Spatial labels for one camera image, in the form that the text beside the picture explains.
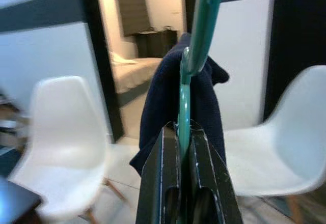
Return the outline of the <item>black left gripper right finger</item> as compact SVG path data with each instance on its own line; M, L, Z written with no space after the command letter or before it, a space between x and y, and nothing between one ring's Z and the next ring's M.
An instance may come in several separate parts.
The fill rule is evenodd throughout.
M242 223L226 165L204 129L193 120L188 167L191 181L188 223Z

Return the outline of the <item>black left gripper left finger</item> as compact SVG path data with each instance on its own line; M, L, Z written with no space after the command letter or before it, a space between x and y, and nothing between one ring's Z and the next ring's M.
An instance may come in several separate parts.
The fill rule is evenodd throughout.
M181 159L176 126L160 131L141 175L136 223L176 223L181 202Z

